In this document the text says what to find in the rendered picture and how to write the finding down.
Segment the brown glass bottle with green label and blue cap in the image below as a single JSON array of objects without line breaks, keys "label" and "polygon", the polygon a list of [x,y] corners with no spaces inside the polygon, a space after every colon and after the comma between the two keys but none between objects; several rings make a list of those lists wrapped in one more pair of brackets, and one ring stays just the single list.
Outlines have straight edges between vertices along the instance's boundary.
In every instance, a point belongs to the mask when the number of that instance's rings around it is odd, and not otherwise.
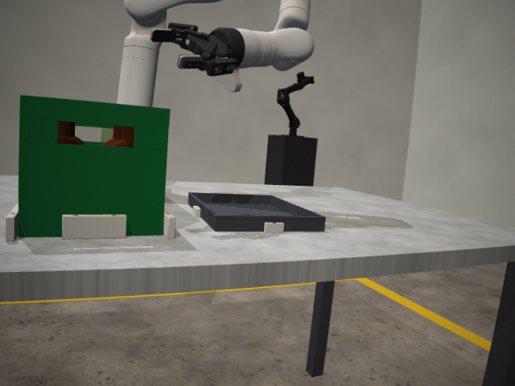
[{"label": "brown glass bottle with green label and blue cap", "polygon": [[122,137],[122,126],[114,125],[113,126],[113,139],[108,140],[103,146],[111,146],[115,142],[121,140]]}]

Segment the green crate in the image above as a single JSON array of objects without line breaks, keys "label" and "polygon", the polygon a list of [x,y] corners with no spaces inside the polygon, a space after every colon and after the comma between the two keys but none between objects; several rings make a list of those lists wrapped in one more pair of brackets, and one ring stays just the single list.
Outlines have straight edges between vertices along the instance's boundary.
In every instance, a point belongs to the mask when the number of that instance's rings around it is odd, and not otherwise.
[{"label": "green crate", "polygon": [[[170,111],[20,95],[19,237],[62,237],[62,215],[126,215],[126,236],[163,236]],[[135,127],[134,148],[58,144],[59,121]]]}]

